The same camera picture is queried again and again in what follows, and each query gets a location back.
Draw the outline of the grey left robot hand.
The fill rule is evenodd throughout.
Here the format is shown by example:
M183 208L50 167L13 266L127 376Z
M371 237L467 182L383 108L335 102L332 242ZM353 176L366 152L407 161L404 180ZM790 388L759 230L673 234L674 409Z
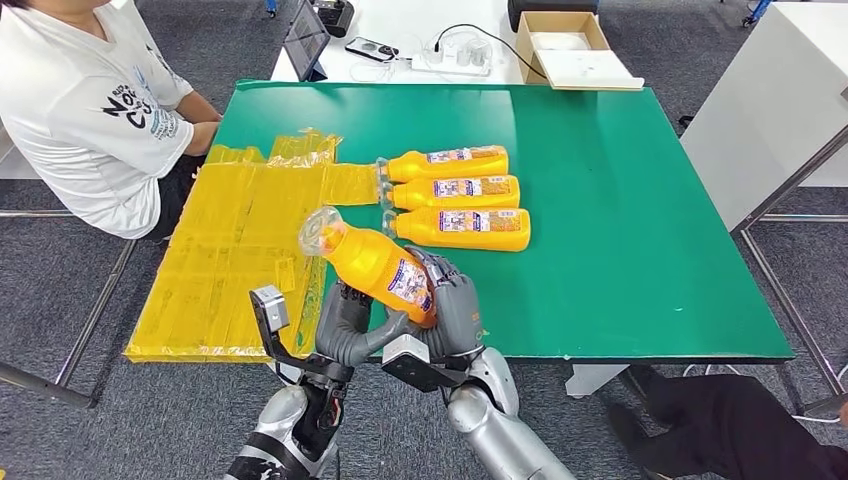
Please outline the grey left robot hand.
M391 311L382 325L369 329L374 299L337 281L321 309L315 351L347 367L356 367L394 339L413 332L405 312Z

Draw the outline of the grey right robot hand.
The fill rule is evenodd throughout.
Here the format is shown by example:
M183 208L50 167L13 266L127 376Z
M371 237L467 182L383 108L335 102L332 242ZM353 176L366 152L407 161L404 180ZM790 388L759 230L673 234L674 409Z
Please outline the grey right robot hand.
M434 301L435 325L418 335L433 360L472 355L484 348L476 287L446 257L420 247L405 248L425 269Z

